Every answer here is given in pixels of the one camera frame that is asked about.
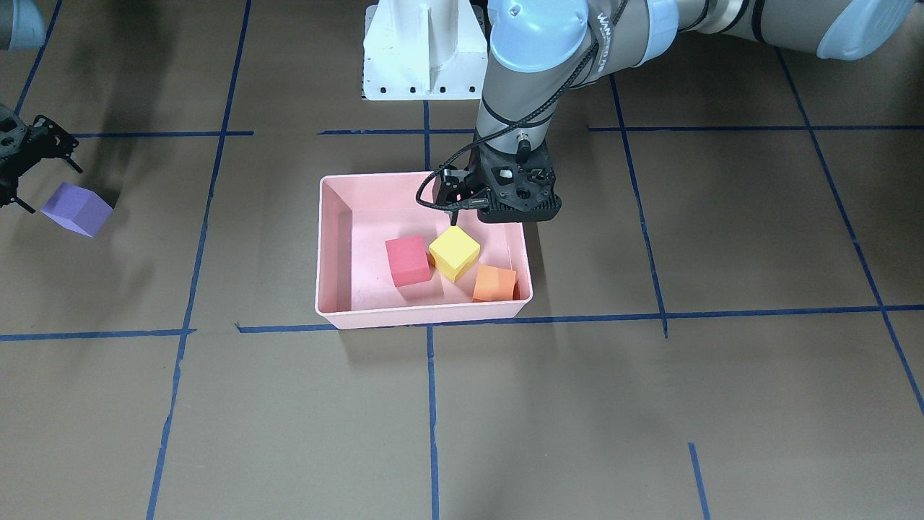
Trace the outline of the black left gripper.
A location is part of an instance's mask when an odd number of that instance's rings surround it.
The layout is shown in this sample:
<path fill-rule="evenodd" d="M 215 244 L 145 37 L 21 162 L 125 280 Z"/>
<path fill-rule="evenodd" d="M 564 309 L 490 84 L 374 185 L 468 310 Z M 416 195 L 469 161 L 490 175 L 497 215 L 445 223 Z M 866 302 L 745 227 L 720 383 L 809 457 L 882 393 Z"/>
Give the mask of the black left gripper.
<path fill-rule="evenodd" d="M 436 204 L 449 207 L 468 202 L 481 222 L 543 222 L 557 216 L 562 200 L 555 194 L 557 176 L 546 144 L 515 154 L 487 144 L 471 151 L 468 167 L 443 168 L 436 178 Z M 450 226 L 458 226 L 460 210 L 449 211 Z"/>

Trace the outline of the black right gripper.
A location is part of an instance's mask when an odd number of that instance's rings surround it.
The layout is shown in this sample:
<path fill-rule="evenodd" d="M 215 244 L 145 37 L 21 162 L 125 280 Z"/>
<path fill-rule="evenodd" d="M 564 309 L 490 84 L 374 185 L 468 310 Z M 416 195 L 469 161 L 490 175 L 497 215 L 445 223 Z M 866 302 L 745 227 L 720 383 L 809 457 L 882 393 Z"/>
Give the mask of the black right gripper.
<path fill-rule="evenodd" d="M 19 197 L 19 179 L 43 159 L 62 159 L 82 173 L 72 159 L 78 146 L 78 139 L 47 116 L 37 115 L 27 124 L 13 109 L 1 105 L 1 205 L 16 204 L 35 214 L 32 205 Z"/>

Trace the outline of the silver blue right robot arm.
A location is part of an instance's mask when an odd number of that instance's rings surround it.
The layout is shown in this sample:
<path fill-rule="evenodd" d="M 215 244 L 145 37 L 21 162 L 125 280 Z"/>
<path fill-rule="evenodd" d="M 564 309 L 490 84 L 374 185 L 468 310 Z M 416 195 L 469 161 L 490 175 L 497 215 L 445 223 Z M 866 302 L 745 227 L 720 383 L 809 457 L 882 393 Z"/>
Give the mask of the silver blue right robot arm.
<path fill-rule="evenodd" d="M 1 2 L 1 43 L 3 51 L 40 48 L 46 41 L 46 25 L 33 1 Z M 78 139 L 52 119 L 37 115 L 26 123 L 19 114 L 1 105 L 1 204 L 19 205 L 36 213 L 19 197 L 19 179 L 44 159 L 61 159 L 73 171 L 83 169 L 72 159 Z"/>

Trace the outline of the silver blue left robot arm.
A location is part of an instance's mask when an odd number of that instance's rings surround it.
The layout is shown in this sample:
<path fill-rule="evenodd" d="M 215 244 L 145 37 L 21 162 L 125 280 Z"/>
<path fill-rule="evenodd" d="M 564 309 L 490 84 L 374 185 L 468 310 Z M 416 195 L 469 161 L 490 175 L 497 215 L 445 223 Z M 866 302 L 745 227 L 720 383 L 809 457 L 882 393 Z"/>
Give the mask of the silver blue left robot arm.
<path fill-rule="evenodd" d="M 419 185 L 416 203 L 456 223 L 543 222 L 562 201 L 546 144 L 565 92 L 638 68 L 681 33 L 729 34 L 855 61 L 891 38 L 911 1 L 489 1 L 473 142 Z"/>

